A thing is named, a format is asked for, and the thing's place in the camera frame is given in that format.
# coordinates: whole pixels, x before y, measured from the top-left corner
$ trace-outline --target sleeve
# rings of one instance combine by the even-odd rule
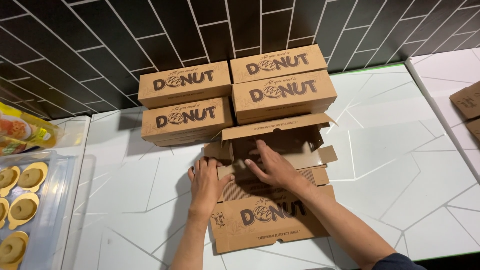
[[[377,261],[372,270],[426,270],[423,266],[416,265],[407,256],[393,253]]]

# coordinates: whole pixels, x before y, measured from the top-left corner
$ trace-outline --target left hand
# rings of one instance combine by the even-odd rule
[[[216,168],[222,166],[215,158],[201,157],[187,171],[192,182],[192,202],[189,209],[189,218],[208,220],[215,208],[216,202],[222,195],[223,187],[234,180],[233,174],[225,175],[218,180]]]

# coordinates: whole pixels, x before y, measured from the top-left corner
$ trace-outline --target clear plastic tray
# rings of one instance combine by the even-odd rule
[[[65,214],[66,199],[72,177],[75,157],[61,156],[54,150],[24,153],[0,157],[0,170],[8,166],[18,166],[20,171],[33,162],[45,162],[48,172],[40,189],[35,192],[40,202],[35,216],[27,223],[10,230],[8,218],[0,229],[0,240],[16,231],[25,232],[28,245],[19,270],[47,270],[51,269],[53,255],[56,252],[62,219]],[[12,202],[25,191],[19,186],[10,190],[5,197],[10,206]]]

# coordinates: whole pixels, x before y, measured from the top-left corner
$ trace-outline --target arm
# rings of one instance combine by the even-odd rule
[[[361,219],[334,199],[322,194],[280,154],[264,141],[257,140],[258,152],[266,172],[252,160],[245,164],[263,182],[283,187],[295,194],[318,218],[345,252],[362,268],[372,269],[375,263],[395,250]]]
[[[185,231],[173,258],[171,270],[201,270],[204,259],[204,239],[208,220],[222,194],[223,187],[234,179],[226,175],[218,180],[216,168],[222,164],[214,158],[202,157],[187,171],[192,182],[192,202],[188,210]]]

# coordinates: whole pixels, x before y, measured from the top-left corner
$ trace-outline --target hand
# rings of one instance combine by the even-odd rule
[[[263,140],[257,140],[257,149],[263,162],[266,173],[258,168],[252,160],[245,160],[248,168],[260,181],[273,186],[279,186],[292,191],[298,184],[305,184],[308,180],[299,174],[292,164],[277,152],[273,151]]]
[[[188,178],[192,182],[189,218],[200,218],[207,221],[222,195],[223,187],[235,179],[232,174],[228,174],[218,180],[216,168],[219,166],[222,164],[215,158],[201,157],[195,162],[195,173],[193,166],[188,169]]]

